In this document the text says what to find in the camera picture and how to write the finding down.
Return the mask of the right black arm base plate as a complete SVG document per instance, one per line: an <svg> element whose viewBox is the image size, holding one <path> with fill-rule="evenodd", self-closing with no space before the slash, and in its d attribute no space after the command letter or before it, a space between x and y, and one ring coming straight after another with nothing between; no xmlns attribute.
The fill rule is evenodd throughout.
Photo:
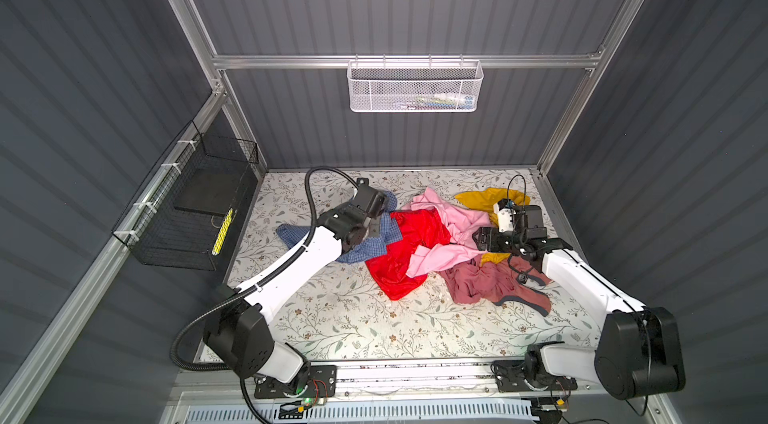
<svg viewBox="0 0 768 424"><path fill-rule="evenodd" d="M537 362L495 360L490 371L500 392L564 391L569 394L578 388L575 379L552 375Z"/></svg>

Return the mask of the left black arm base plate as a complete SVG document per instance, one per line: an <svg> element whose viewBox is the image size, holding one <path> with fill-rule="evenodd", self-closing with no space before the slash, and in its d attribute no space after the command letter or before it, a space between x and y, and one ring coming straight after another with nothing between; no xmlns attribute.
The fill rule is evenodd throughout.
<svg viewBox="0 0 768 424"><path fill-rule="evenodd" d="M272 377L257 376L254 380L256 399L329 398L336 393L338 367L311 363L302 388L292 387Z"/></svg>

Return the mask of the pink cloth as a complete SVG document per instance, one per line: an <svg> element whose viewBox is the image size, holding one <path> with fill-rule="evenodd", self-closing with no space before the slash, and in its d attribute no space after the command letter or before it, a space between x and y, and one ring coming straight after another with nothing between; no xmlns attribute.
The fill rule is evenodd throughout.
<svg viewBox="0 0 768 424"><path fill-rule="evenodd" d="M408 277L446 271L483 254L478 250L473 234L480 228L492 226L487 212L454 206L431 188L402 207L402 211L420 210L435 211L450 235L450 240L447 244L438 243L434 246L420 244L410 258L406 271Z"/></svg>

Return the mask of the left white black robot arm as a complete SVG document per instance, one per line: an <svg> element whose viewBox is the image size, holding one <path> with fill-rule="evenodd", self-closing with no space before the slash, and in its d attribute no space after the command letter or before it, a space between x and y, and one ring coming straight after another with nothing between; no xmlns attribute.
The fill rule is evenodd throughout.
<svg viewBox="0 0 768 424"><path fill-rule="evenodd" d="M205 319L203 342L239 378L272 378L290 394L306 386L308 359L290 345L275 341L269 325L310 278L358 247L369 227L387 211L387 194L371 187L366 179L357 184L349 201L318 215L289 252L236 287L238 291L252 289L252 293Z"/></svg>

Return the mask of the blue checkered shirt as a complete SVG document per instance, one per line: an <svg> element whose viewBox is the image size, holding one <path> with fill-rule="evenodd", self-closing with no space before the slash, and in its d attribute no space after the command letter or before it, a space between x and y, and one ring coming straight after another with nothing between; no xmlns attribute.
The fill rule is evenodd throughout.
<svg viewBox="0 0 768 424"><path fill-rule="evenodd" d="M398 200L392 191L385 190L387 196L385 210L379 219L379 235L368 235L353 250L341 255L337 262L354 264L366 262L387 253L387 246L403 239L399 225L391 214L396 210ZM281 224L276 229L277 236L291 248L303 241L309 232L308 226Z"/></svg>

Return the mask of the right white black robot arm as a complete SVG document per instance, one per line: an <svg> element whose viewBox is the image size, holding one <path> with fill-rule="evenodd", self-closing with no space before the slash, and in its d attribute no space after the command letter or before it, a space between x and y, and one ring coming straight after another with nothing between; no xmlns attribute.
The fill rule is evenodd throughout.
<svg viewBox="0 0 768 424"><path fill-rule="evenodd" d="M494 227L474 232L481 251L523 260L513 271L523 287L550 279L592 317L600 331L593 347L552 341L528 347L521 378L545 391L560 379L595 382L612 397L630 400L682 390L686 384L679 330L663 307L648 307L600 275L567 241L549 236L537 205L503 198Z"/></svg>

